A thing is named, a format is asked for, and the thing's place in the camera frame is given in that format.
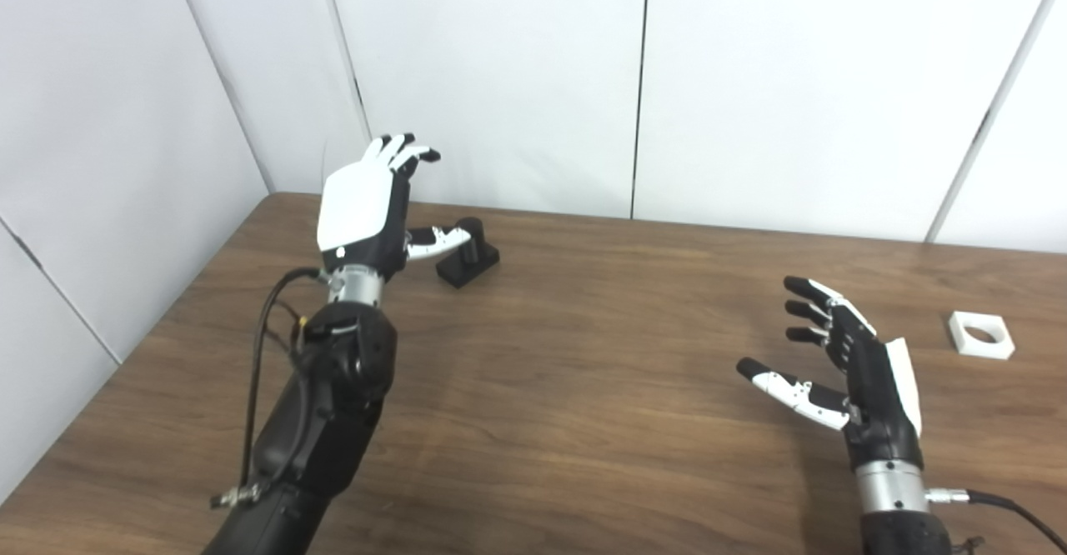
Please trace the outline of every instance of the white wall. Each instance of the white wall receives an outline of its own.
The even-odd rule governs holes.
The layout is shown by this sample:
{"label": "white wall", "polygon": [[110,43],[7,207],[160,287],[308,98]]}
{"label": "white wall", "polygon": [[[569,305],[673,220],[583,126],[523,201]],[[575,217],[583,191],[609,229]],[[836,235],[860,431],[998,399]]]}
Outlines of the white wall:
{"label": "white wall", "polygon": [[115,363],[0,223],[0,503]]}
{"label": "white wall", "polygon": [[272,190],[320,192],[324,166],[363,155],[330,0],[189,0]]}
{"label": "white wall", "polygon": [[0,0],[0,218],[122,359],[262,178],[185,0]]}
{"label": "white wall", "polygon": [[1067,253],[1067,0],[1056,0],[937,242]]}
{"label": "white wall", "polygon": [[637,218],[923,240],[1039,0],[649,0]]}
{"label": "white wall", "polygon": [[643,0],[337,0],[375,133],[444,159],[413,199],[627,217]]}

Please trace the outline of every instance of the black cylinder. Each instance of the black cylinder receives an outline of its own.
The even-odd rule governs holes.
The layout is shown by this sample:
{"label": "black cylinder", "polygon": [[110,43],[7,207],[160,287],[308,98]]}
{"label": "black cylinder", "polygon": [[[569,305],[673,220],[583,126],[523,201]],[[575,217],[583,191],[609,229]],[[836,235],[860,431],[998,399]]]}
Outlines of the black cylinder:
{"label": "black cylinder", "polygon": [[879,511],[860,519],[863,555],[951,555],[941,520],[922,511]]}
{"label": "black cylinder", "polygon": [[485,229],[478,218],[463,218],[456,225],[464,228],[471,240],[460,245],[460,259],[464,264],[477,264],[481,259],[482,245],[485,243]]}

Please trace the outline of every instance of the wooden table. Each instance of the wooden table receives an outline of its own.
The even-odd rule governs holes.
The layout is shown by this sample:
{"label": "wooden table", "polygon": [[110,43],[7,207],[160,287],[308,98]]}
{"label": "wooden table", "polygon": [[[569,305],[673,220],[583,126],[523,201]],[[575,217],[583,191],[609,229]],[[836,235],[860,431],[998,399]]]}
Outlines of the wooden table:
{"label": "wooden table", "polygon": [[[317,264],[317,206],[252,213],[0,507],[0,552],[200,552],[224,517],[207,497],[238,472],[251,329],[285,270]],[[841,385],[783,337],[789,273],[907,336],[930,486],[1067,532],[1067,257],[444,206],[410,221],[468,215],[503,264],[456,291],[415,263],[386,288],[397,381],[313,553],[858,553],[842,438],[734,371],[752,355]],[[955,354],[953,310],[1003,315],[1015,356]],[[286,365],[268,353],[261,410]],[[937,512],[983,555],[1054,552],[1008,512]]]}

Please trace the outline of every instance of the silver wrist cylinder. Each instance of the silver wrist cylinder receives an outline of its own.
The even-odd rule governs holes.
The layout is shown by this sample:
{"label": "silver wrist cylinder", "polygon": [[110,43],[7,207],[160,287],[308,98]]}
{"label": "silver wrist cylinder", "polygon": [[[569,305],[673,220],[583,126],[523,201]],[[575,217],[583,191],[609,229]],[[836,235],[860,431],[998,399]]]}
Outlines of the silver wrist cylinder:
{"label": "silver wrist cylinder", "polygon": [[345,266],[330,275],[330,301],[351,301],[380,308],[385,279],[367,266]]}
{"label": "silver wrist cylinder", "polygon": [[899,460],[879,460],[856,469],[864,513],[875,511],[929,512],[923,472]]}

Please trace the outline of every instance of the robotic hand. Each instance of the robotic hand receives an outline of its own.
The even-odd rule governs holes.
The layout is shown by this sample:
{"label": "robotic hand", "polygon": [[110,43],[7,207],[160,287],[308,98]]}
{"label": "robotic hand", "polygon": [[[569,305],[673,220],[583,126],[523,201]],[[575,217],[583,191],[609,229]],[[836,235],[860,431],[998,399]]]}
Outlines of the robotic hand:
{"label": "robotic hand", "polygon": [[904,338],[882,343],[847,299],[815,281],[787,276],[785,288],[807,299],[785,301],[785,311],[816,326],[790,328],[786,337],[823,347],[845,374],[847,395],[750,358],[737,371],[805,417],[842,430],[863,506],[864,554],[953,553],[923,485],[919,391]]}
{"label": "robotic hand", "polygon": [[[410,179],[441,155],[411,134],[371,142],[363,159],[323,186],[318,244],[324,268],[298,268],[270,292],[253,345],[244,457],[237,488],[211,500],[230,513],[205,555],[301,555],[333,497],[351,483],[393,385],[397,332],[381,311],[385,282],[410,259],[459,248],[437,274],[463,286],[499,260],[481,222],[408,229]],[[255,446],[255,395],[271,308],[285,286],[310,278],[330,288],[310,319],[297,316],[284,345],[293,372]]]}
{"label": "robotic hand", "polygon": [[363,159],[327,178],[318,243],[328,269],[361,266],[387,281],[409,259],[434,257],[472,238],[482,242],[481,224],[474,219],[448,228],[405,228],[410,180],[418,162],[441,159],[414,141],[412,134],[378,138]]}

